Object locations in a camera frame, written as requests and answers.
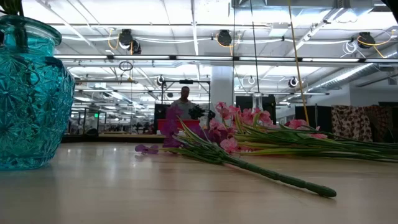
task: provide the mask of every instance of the green stem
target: green stem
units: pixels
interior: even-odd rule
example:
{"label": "green stem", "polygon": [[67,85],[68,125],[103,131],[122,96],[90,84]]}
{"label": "green stem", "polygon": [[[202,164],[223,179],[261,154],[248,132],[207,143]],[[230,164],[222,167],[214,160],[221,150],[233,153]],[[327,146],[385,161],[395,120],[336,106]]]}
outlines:
{"label": "green stem", "polygon": [[278,180],[281,181],[285,184],[290,184],[293,185],[295,187],[299,187],[299,188],[303,188],[303,189],[307,189],[311,192],[315,192],[318,195],[321,196],[325,196],[325,197],[336,197],[337,193],[336,191],[334,191],[331,188],[325,187],[325,186],[321,186],[318,184],[313,184],[310,182],[306,182],[304,180],[300,180],[298,178],[295,177],[290,177],[287,175],[283,175],[283,174],[279,174],[277,172],[271,171],[271,170],[267,170],[264,169],[262,167],[256,166],[254,164],[250,164],[248,162],[242,161],[240,159],[237,159],[235,157],[232,156],[227,156],[227,158],[225,158],[225,162],[234,166],[238,166],[242,169],[245,170],[249,170],[251,172],[255,172],[257,174],[261,174],[265,177],[268,177],[272,180]]}

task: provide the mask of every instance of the person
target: person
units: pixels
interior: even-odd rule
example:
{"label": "person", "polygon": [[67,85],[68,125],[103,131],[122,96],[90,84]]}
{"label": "person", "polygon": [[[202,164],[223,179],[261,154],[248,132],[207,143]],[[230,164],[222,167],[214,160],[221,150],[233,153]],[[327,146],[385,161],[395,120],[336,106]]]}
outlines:
{"label": "person", "polygon": [[195,104],[188,100],[189,87],[184,86],[181,88],[181,97],[172,103],[172,106],[178,106],[182,110],[181,119],[192,119],[189,115],[189,110],[192,109]]}

